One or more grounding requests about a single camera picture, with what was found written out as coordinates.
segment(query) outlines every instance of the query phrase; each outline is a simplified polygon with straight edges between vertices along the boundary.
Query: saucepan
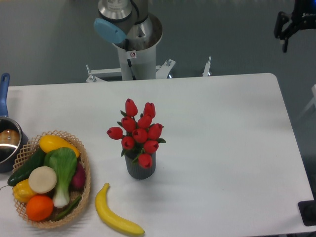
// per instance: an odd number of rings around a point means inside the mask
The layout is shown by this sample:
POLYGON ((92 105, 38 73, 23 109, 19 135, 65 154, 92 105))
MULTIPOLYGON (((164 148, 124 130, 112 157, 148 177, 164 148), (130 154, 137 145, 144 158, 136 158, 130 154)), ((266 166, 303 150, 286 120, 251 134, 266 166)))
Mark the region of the saucepan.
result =
POLYGON ((17 154, 28 142, 20 125, 9 118, 6 106, 9 82, 10 75, 3 74, 0 81, 0 173, 13 169, 17 154))

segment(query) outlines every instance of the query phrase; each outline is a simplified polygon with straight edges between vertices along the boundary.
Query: green cucumber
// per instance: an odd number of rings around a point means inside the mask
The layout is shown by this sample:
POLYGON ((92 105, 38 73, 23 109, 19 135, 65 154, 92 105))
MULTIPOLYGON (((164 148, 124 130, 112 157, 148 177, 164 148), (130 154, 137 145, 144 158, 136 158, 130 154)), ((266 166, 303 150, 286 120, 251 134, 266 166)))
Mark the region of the green cucumber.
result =
POLYGON ((29 178, 31 172, 36 168, 43 166, 46 153, 38 147, 33 155, 8 179, 8 185, 14 187, 17 183, 29 178))

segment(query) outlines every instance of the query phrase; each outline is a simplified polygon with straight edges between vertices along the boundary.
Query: bok choy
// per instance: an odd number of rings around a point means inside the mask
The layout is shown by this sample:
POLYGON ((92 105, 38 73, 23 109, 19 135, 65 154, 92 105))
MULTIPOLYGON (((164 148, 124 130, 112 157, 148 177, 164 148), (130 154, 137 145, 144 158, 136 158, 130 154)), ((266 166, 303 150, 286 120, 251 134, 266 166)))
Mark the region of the bok choy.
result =
POLYGON ((57 175, 53 202, 55 207, 64 207, 69 201, 69 184, 76 171, 77 157, 71 148, 62 147, 45 156, 44 165, 52 168, 57 175))

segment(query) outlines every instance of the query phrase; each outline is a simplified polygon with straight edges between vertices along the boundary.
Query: flower vase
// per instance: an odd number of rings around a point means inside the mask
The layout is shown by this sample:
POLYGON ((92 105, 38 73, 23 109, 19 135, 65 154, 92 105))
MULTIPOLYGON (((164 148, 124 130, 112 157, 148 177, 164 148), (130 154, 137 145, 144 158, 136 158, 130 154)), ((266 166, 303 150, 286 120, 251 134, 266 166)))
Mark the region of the flower vase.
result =
POLYGON ((156 153, 152 153, 151 157, 153 159, 153 165, 150 168, 141 167, 138 162, 132 163, 132 161, 136 158, 137 153, 125 153, 125 161, 127 171, 135 179, 146 179, 151 176, 156 168, 156 153))

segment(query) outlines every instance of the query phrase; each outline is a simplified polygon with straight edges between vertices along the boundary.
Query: wicker basket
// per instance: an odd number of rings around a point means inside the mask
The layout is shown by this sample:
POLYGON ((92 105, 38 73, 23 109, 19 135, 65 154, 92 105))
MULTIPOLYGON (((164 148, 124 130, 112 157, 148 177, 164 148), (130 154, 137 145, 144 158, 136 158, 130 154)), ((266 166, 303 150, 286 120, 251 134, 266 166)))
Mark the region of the wicker basket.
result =
POLYGON ((32 138, 30 141, 28 141, 27 145, 24 145, 23 148, 20 150, 20 153, 17 155, 17 158, 15 159, 15 164, 13 166, 13 172, 16 171, 23 163, 34 153, 34 151, 39 147, 39 141, 40 138, 44 135, 55 135, 64 138, 66 141, 77 147, 77 149, 80 151, 80 157, 79 161, 81 165, 84 167, 86 172, 86 182, 84 189, 82 191, 75 191, 70 189, 70 202, 72 202, 76 197, 81 195, 81 200, 78 204, 78 206, 72 210, 70 214, 65 216, 63 219, 59 221, 51 221, 54 219, 59 212, 63 211, 63 208, 54 208, 53 213, 48 217, 47 219, 35 222, 28 219, 28 216, 26 214, 26 203, 19 202, 18 200, 14 199, 15 201, 15 207, 16 211, 19 213, 19 216, 23 218, 28 224, 38 227, 40 229, 51 229, 60 227, 70 221, 72 221, 74 218, 76 218, 86 207, 88 203, 89 193, 90 193, 90 183, 91 183, 91 176, 90 176, 90 166, 88 161, 88 156, 86 154, 86 150, 82 144, 82 142, 76 138, 74 135, 71 135, 70 133, 63 132, 63 131, 49 131, 44 132, 42 135, 36 136, 36 138, 32 138))

